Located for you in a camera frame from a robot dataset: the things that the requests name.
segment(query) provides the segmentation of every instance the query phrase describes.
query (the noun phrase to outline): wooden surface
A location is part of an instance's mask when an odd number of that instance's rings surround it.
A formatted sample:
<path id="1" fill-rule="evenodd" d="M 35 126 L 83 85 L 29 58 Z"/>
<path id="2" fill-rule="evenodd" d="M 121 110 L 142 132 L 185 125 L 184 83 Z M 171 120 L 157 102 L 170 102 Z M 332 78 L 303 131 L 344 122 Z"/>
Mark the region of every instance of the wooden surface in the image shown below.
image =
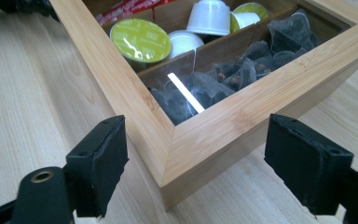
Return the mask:
<path id="1" fill-rule="evenodd" d="M 63 166 L 77 142 L 114 115 L 110 103 L 61 24 L 0 11 L 0 205 L 15 199 L 28 173 Z M 358 71 L 300 120 L 352 151 L 357 169 Z M 316 219 L 302 207 L 264 163 L 263 149 L 258 147 L 166 213 L 129 141 L 130 161 L 100 222 L 340 223 L 342 208 L 336 217 Z"/>
<path id="2" fill-rule="evenodd" d="M 270 113 L 292 107 L 358 62 L 358 9 L 344 1 L 307 2 L 347 21 L 352 28 L 173 126 L 83 2 L 51 0 L 103 95 L 115 113 L 126 116 L 128 136 L 161 188 L 166 208 L 208 181 L 196 184 L 204 179 L 200 169 L 231 153 L 233 147 L 255 139 L 253 133 L 267 124 Z"/>

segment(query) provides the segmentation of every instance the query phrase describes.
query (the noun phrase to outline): wooden table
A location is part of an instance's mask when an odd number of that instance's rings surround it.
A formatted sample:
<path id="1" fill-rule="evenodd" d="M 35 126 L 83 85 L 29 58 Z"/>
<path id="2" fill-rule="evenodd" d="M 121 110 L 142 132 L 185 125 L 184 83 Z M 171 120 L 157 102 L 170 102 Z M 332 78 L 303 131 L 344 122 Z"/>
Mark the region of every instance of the wooden table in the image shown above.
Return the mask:
<path id="1" fill-rule="evenodd" d="M 347 0 L 358 6 L 358 0 Z M 14 200 L 35 169 L 65 155 L 99 121 L 114 116 L 63 27 L 40 15 L 0 11 L 0 205 Z M 355 154 L 358 71 L 300 118 Z M 150 174 L 129 142 L 130 161 L 102 223 L 341 223 L 314 217 L 264 162 L 264 146 L 165 212 Z M 97 223 L 95 218 L 76 223 Z"/>

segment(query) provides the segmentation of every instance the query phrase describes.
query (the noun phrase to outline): wooden frame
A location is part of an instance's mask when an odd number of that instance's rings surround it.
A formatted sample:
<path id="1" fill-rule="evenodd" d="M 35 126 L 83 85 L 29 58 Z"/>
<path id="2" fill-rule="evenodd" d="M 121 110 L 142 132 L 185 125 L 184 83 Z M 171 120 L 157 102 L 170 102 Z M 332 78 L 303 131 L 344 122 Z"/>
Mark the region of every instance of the wooden frame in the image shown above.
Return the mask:
<path id="1" fill-rule="evenodd" d="M 358 68 L 358 8 L 337 0 L 308 0 L 351 28 L 174 126 L 84 3 L 50 2 L 109 104 L 125 115 L 128 136 L 166 209 L 262 144 L 271 113 L 301 115 Z"/>

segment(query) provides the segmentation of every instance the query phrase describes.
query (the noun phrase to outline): black object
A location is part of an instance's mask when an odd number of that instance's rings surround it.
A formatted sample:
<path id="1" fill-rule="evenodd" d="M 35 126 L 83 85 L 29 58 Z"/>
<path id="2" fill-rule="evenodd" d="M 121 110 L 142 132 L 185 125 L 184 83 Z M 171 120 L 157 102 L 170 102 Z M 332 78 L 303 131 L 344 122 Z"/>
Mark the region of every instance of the black object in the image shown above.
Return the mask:
<path id="1" fill-rule="evenodd" d="M 358 223 L 358 173 L 353 154 L 302 122 L 272 114 L 265 161 L 313 215 L 334 215 L 341 203 L 345 223 Z"/>
<path id="2" fill-rule="evenodd" d="M 29 173 L 17 200 L 0 207 L 0 223 L 74 223 L 78 217 L 104 217 L 128 161 L 125 119 L 100 122 L 67 156 L 63 168 Z"/>
<path id="3" fill-rule="evenodd" d="M 31 14 L 37 12 L 45 17 L 51 16 L 59 21 L 56 12 L 49 0 L 0 0 L 0 9 L 7 12 L 22 12 Z"/>

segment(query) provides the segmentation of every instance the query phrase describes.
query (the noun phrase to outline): wooden box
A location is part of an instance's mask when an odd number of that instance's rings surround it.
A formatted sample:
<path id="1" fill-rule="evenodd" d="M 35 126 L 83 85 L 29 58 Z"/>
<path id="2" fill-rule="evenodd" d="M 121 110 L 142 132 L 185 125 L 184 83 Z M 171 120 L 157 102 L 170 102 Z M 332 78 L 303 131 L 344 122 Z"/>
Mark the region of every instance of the wooden box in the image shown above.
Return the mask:
<path id="1" fill-rule="evenodd" d="M 320 45 L 252 85 L 173 125 L 146 86 L 170 72 L 193 69 L 194 52 L 135 73 L 94 16 L 116 0 L 50 0 L 153 176 L 166 209 L 182 201 L 266 139 L 271 113 L 297 118 L 336 89 L 358 68 L 358 8 L 338 0 L 256 0 L 269 18 L 218 38 L 197 51 L 196 70 L 239 56 L 253 42 L 269 40 L 266 24 L 303 7 Z M 167 32 L 185 29 L 194 0 L 156 8 L 156 23 Z M 226 1 L 231 9 L 246 1 Z M 153 20 L 152 12 L 139 15 Z"/>

